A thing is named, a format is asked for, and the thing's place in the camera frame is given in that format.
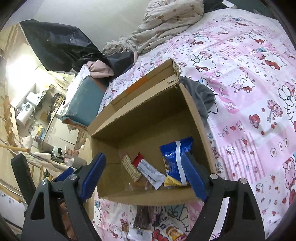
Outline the blue white snack bag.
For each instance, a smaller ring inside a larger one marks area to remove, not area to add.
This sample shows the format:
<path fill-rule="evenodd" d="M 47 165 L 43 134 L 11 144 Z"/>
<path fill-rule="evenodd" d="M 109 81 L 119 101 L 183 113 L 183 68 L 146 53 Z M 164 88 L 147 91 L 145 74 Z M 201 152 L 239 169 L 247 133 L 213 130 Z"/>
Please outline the blue white snack bag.
<path fill-rule="evenodd" d="M 182 154 L 190 152 L 194 139 L 187 137 L 160 146 L 166 170 L 165 187 L 187 186 L 188 180 L 182 167 Z"/>

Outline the plaid wafer snack bar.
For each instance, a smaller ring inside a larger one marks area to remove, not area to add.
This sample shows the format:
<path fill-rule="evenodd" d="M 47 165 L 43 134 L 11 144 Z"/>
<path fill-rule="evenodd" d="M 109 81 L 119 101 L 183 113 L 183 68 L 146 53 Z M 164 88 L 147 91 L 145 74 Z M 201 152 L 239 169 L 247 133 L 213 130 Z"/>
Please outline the plaid wafer snack bar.
<path fill-rule="evenodd" d="M 142 174 L 135 166 L 133 166 L 131 159 L 127 154 L 125 154 L 121 159 L 121 164 L 124 166 L 125 170 L 128 172 L 134 182 L 140 180 Z"/>

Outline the small biscuit packet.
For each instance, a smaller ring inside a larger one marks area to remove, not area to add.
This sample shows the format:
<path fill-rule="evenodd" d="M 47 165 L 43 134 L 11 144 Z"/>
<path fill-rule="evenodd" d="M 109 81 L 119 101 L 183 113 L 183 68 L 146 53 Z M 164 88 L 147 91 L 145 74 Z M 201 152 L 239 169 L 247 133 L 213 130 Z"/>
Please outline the small biscuit packet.
<path fill-rule="evenodd" d="M 159 226 L 152 232 L 152 240 L 182 241 L 186 238 L 187 235 L 177 227 L 175 222 L 168 215 L 160 217 Z"/>

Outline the dark seaweed snack packet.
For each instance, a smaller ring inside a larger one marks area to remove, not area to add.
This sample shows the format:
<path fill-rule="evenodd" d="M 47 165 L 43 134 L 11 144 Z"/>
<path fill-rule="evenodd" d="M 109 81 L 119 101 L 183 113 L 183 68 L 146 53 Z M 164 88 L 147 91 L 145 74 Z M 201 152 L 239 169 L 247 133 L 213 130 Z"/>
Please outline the dark seaweed snack packet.
<path fill-rule="evenodd" d="M 133 228 L 139 230 L 150 230 L 151 208 L 149 206 L 138 206 L 134 218 Z"/>

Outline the red white snack stick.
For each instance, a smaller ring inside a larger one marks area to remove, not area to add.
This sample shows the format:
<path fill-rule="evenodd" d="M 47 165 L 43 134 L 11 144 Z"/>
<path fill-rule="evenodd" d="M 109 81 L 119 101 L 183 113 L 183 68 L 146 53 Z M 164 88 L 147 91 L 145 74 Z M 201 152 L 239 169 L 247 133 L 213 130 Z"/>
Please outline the red white snack stick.
<path fill-rule="evenodd" d="M 141 153 L 138 153 L 132 161 L 133 166 L 151 183 L 155 190 L 158 190 L 164 183 L 166 177 L 155 167 L 148 163 Z"/>

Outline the teal mattress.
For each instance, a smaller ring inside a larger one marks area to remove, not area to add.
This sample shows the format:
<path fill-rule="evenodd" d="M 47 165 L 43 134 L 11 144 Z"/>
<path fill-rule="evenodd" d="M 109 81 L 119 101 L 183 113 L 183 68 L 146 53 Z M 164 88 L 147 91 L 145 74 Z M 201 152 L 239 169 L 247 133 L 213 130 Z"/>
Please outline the teal mattress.
<path fill-rule="evenodd" d="M 62 123 L 87 128 L 96 118 L 111 80 L 111 77 L 85 77 L 70 101 L 66 112 L 61 116 Z"/>

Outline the grey cloth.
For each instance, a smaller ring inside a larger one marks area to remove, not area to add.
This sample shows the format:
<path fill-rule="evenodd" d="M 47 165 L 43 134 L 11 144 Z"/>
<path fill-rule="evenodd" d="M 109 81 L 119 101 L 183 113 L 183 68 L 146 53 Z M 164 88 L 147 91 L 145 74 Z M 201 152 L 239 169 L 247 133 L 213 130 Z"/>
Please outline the grey cloth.
<path fill-rule="evenodd" d="M 218 108 L 214 92 L 208 88 L 203 82 L 194 81 L 188 77 L 181 76 L 179 82 L 184 85 L 191 95 L 201 120 L 205 125 L 207 123 L 209 113 L 217 114 Z"/>

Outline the brown cardboard box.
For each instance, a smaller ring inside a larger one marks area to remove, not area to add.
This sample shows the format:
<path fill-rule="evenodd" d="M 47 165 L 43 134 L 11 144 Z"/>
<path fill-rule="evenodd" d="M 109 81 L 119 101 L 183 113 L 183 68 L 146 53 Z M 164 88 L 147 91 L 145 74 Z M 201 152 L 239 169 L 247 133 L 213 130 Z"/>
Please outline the brown cardboard box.
<path fill-rule="evenodd" d="M 197 200 L 191 186 L 145 188 L 147 180 L 133 182 L 121 164 L 124 155 L 134 159 L 141 154 L 154 168 L 165 173 L 160 146 L 192 137 L 192 153 L 197 162 L 210 172 L 215 170 L 203 122 L 179 78 L 175 61 L 165 61 L 119 94 L 88 126 L 92 153 L 106 156 L 106 166 L 97 184 L 100 198 L 142 206 Z"/>

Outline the pink cartoon bed sheet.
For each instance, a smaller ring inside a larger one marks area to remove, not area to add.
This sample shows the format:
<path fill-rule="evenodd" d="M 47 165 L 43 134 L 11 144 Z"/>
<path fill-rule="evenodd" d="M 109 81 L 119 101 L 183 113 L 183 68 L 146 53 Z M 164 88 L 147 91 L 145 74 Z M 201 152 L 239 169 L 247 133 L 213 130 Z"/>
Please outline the pink cartoon bed sheet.
<path fill-rule="evenodd" d="M 277 20 L 219 9 L 140 56 L 109 84 L 101 108 L 168 59 L 215 95 L 206 131 L 217 172 L 246 178 L 266 236 L 295 200 L 295 49 Z"/>

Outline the black plastic bag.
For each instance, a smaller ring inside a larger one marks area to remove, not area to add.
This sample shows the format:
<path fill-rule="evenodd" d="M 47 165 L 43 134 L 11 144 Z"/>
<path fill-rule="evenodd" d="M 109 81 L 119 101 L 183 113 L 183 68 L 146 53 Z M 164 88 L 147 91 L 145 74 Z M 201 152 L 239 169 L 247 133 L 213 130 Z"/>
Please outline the black plastic bag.
<path fill-rule="evenodd" d="M 20 22 L 25 37 L 47 70 L 79 71 L 89 61 L 100 60 L 116 77 L 128 71 L 135 62 L 133 52 L 103 54 L 77 27 L 27 20 Z"/>

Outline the cream patterned blanket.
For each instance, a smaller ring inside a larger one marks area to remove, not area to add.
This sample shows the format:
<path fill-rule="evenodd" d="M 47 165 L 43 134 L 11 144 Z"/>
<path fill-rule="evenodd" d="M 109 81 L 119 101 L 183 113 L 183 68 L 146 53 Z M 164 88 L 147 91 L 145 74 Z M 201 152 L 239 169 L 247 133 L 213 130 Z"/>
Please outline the cream patterned blanket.
<path fill-rule="evenodd" d="M 130 36 L 105 44 L 103 53 L 147 53 L 202 19 L 203 1 L 150 1 L 142 23 Z"/>

